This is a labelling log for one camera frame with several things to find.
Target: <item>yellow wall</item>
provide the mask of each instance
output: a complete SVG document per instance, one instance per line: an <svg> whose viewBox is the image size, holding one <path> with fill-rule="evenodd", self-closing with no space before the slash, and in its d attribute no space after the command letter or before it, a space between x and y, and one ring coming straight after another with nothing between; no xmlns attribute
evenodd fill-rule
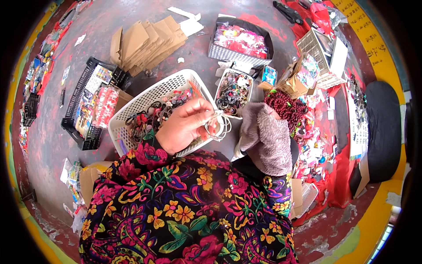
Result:
<svg viewBox="0 0 422 264"><path fill-rule="evenodd" d="M16 64L15 70L12 76L12 82L10 83L9 87L9 94L7 97L6 103L6 114L5 114L5 127L4 127L4 141L6 143L5 146L5 155L6 155L6 163L7 163L7 170L9 175L9 180L11 182L12 188L14 189L14 195L16 199L16 203L20 209L22 218L24 219L27 228L32 235L32 238L37 243L40 250L43 252L45 257L50 263L75 263L71 258L69 258L66 254L61 251L56 244L54 244L49 237L44 233L42 228L37 224L36 220L30 215L28 210L25 207L25 204L20 201L20 193L18 189L18 184L16 181L16 172L14 167L13 161L13 151L12 151L12 137L11 137L11 121L12 121L12 113L13 113L13 106L15 103L16 92L18 90L19 81L22 76L22 71L25 66L25 63L28 59L28 56L31 52L31 47L34 44L35 40L37 39L37 35L39 32L42 31L44 25L50 20L51 16L57 9L56 3L51 3L50 7L44 14L43 18L39 21L38 25L32 32L31 36L29 37L22 54L19 57L18 63Z"/></svg>
<svg viewBox="0 0 422 264"><path fill-rule="evenodd" d="M378 30L366 13L354 0L333 0L333 4L345 15L366 50L378 81L389 83L396 91L399 103L405 104L403 89L391 54ZM401 193L406 153L401 147L399 166L394 176L383 182L369 208L357 223L360 230L355 250L343 255L336 263L364 263L385 230L391 215L391 205L386 203L389 192Z"/></svg>
<svg viewBox="0 0 422 264"><path fill-rule="evenodd" d="M377 79L379 81L389 83L396 91L400 104L404 104L405 101L402 87L390 52L388 51L377 29L372 24L372 21L354 0L334 0L333 3L343 12L343 14L348 15L348 21L351 27L356 32L358 38L363 44L363 47L367 51L369 60L373 64L373 69ZM44 17L31 34L16 65L6 105L5 124L11 124L13 105L19 85L18 82L21 78L26 59L30 53L30 48L36 40L38 33L42 30L56 10L57 6L54 5L55 4L52 3L51 8L45 13ZM25 219L25 223L27 224L30 233L37 242L41 251L51 263L74 263L72 259L67 257L53 242L48 239L36 221L29 215L24 205L19 202L20 194L17 188L18 185L16 182L16 173L14 170L11 146L11 126L5 126L4 135L5 142L7 143L5 153L6 161L8 163L10 182L12 183L12 187L15 189L17 204L21 208L22 217ZM397 194L400 194L401 192L401 182L403 179L405 164L406 155L404 152L404 145L402 145L401 159L396 173L391 180L381 184L371 205L357 224L360 230L360 237L356 248L353 252L342 255L342 257L337 260L338 263L363 263L369 257L390 217L391 205L386 204L385 202L387 194L388 192L395 192Z"/></svg>

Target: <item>white plastic crate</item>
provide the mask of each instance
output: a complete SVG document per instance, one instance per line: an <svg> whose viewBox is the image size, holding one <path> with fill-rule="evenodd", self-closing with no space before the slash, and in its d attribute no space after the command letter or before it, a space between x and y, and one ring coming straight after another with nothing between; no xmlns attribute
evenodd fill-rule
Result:
<svg viewBox="0 0 422 264"><path fill-rule="evenodd" d="M166 97L170 92L177 90L177 91L184 91L190 88L189 81L191 81L201 92L202 97L208 100L214 109L217 109L217 106L214 103L213 98L211 97L208 89L205 87L205 84L202 82L201 78L198 74L190 69L184 69L181 71L176 72L175 74L170 75L169 77L159 81L158 83L152 85L150 88L146 89L138 96L133 98L129 103L127 103L122 109L120 109L108 123L108 132L113 140L113 144L120 155L122 157L124 155L118 139L122 140L126 146L127 150L137 148L136 144L133 144L129 140L129 134L126 129L125 121L129 117L131 113L139 113L143 110L147 111L148 107L155 101L161 101L163 97ZM217 123L216 127L216 135L220 135L223 131L223 126ZM201 140L200 138L195 140L195 144L190 144L184 150L176 153L176 157L183 157L186 156L195 150L201 148L212 139L208 139L206 141Z"/></svg>
<svg viewBox="0 0 422 264"><path fill-rule="evenodd" d="M335 85L345 83L346 80L344 78L339 78L330 72L330 66L328 65L328 61L325 58L323 48L318 41L315 31L316 29L311 28L308 33L296 42L296 45L302 52L309 53L318 63L321 77L318 79L316 87L326 90Z"/></svg>
<svg viewBox="0 0 422 264"><path fill-rule="evenodd" d="M313 183L302 183L302 211L296 218L301 218L306 211L308 211L312 202L318 196L318 189Z"/></svg>
<svg viewBox="0 0 422 264"><path fill-rule="evenodd" d="M220 79L220 82L218 83L217 91L216 91L215 97L214 97L214 102L215 103L217 102L217 96L218 96L218 93L220 92L221 81L223 80L223 77L226 76L226 74L228 72L234 72L234 73L238 73L238 74L244 74L244 75L246 75L248 77L248 79L252 80L252 86L248 89L248 98L247 98L247 103L248 103L251 100L252 89L254 88L254 79L251 76L249 76L248 74L246 74L246 73L244 73L242 71L238 71L238 70L232 69L232 68L227 68L227 69L224 70L223 75L222 75L222 77ZM234 119L239 119L239 120L243 119L241 117L235 117L235 116L231 116L231 115L230 116L228 115L227 117L234 118Z"/></svg>

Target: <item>person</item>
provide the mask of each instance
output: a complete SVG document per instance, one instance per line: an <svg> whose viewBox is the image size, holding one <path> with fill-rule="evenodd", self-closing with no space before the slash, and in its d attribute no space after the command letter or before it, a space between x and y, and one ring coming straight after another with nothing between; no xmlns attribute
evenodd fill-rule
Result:
<svg viewBox="0 0 422 264"><path fill-rule="evenodd" d="M82 263L298 263L290 176L244 176L222 155L174 154L215 134L213 107L178 107L155 137L95 181L83 222Z"/></svg>

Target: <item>black cushion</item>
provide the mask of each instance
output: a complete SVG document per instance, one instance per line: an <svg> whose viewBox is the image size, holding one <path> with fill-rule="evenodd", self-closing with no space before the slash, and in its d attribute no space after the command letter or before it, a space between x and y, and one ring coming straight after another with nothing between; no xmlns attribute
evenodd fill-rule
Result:
<svg viewBox="0 0 422 264"><path fill-rule="evenodd" d="M401 155L400 104L393 87L372 82L366 87L369 122L368 168L372 182L389 180Z"/></svg>

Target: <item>white shoe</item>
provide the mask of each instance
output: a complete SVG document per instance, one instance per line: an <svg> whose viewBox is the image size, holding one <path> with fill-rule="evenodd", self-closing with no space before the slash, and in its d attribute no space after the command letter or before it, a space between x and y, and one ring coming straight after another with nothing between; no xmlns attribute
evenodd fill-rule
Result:
<svg viewBox="0 0 422 264"><path fill-rule="evenodd" d="M234 155L233 158L230 160L230 162L234 162L237 159L243 158L245 155L242 154L240 150L240 141L242 140L242 136L239 138L239 142L236 144L236 147L234 149Z"/></svg>

